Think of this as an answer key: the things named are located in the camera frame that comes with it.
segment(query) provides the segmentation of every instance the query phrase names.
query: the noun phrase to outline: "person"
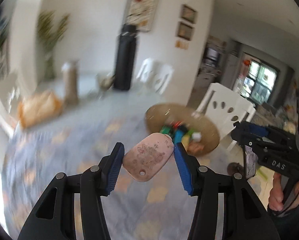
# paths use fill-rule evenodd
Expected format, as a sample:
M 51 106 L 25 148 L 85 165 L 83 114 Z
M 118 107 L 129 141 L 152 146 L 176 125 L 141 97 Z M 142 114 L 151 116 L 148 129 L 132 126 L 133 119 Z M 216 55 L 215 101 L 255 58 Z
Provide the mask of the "person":
M 299 182 L 294 187 L 295 195 L 299 192 Z M 299 195 L 291 207 L 282 217 L 274 215 L 273 211 L 283 211 L 283 191 L 281 187 L 281 175 L 275 173 L 273 188 L 270 191 L 267 211 L 273 220 L 281 240 L 299 239 Z

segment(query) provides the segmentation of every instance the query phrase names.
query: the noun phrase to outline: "white wall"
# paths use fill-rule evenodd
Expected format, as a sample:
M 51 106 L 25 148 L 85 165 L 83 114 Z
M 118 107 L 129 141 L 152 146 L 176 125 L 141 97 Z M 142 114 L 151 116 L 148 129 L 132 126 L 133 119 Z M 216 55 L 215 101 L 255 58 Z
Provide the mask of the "white wall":
M 215 11 L 210 34 L 261 50 L 289 65 L 299 76 L 299 39 L 286 31 L 258 20 Z
M 10 23 L 10 69 L 18 74 L 24 97 L 30 96 L 37 87 L 36 28 L 41 1 L 17 0 Z
M 17 0 L 4 0 L 2 2 L 2 7 L 3 7 L 2 17 L 5 17 L 8 21 L 11 20 L 12 18 L 16 1 Z
M 120 33 L 127 0 L 44 0 L 42 10 L 56 10 L 56 19 L 71 13 L 71 23 L 55 51 L 58 74 L 62 64 L 80 59 L 82 69 L 112 70 L 115 65 L 117 36 Z M 181 5 L 198 11 L 193 40 L 188 50 L 175 48 Z M 148 57 L 174 66 L 175 74 L 165 97 L 186 104 L 192 91 L 203 46 L 209 32 L 214 0 L 160 0 L 152 31 L 139 35 L 135 73 Z

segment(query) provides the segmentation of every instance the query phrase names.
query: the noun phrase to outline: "window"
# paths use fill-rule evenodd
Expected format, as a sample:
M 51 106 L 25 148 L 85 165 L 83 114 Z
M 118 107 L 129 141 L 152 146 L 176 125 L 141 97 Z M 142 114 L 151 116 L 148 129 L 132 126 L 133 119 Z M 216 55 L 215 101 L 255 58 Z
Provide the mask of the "window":
M 274 88 L 277 71 L 264 63 L 252 61 L 241 95 L 261 105 L 267 102 Z

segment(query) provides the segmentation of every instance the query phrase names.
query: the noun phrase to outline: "metal screw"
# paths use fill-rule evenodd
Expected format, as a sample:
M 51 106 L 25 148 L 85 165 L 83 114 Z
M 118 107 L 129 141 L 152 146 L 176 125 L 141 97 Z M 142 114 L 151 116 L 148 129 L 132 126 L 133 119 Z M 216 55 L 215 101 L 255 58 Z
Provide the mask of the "metal screw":
M 243 176 L 240 173 L 235 173 L 234 178 L 235 179 L 241 179 Z
M 56 178 L 57 178 L 57 179 L 62 179 L 62 178 L 64 178 L 64 173 L 63 173 L 63 172 L 57 173 L 57 174 L 56 174 Z
M 205 166 L 200 166 L 200 167 L 198 168 L 198 170 L 199 170 L 200 172 L 207 172 L 207 171 L 208 171 L 208 168 L 205 167 Z
M 99 171 L 99 169 L 100 169 L 99 166 L 92 166 L 91 167 L 92 172 L 97 172 L 97 171 Z

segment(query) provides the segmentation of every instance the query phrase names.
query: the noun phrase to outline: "potted plant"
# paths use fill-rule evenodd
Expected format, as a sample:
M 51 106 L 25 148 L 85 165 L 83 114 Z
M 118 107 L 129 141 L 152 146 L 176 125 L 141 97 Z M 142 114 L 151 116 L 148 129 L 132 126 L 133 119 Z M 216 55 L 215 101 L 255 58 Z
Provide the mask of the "potted plant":
M 66 14 L 59 21 L 56 31 L 54 31 L 54 11 L 44 11 L 40 13 L 38 20 L 38 37 L 43 45 L 46 67 L 44 71 L 44 80 L 55 78 L 54 69 L 54 48 L 58 41 L 64 38 L 67 31 L 70 14 Z

